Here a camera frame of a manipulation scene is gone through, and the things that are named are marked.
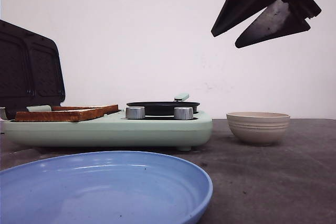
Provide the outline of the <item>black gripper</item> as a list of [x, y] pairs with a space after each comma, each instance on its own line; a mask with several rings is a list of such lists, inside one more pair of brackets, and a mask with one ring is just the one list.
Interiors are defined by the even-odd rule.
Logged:
[[265, 7], [237, 38], [237, 48], [307, 31], [310, 25], [305, 19], [321, 13], [314, 0], [226, 0], [211, 30], [212, 35], [216, 37], [230, 30]]

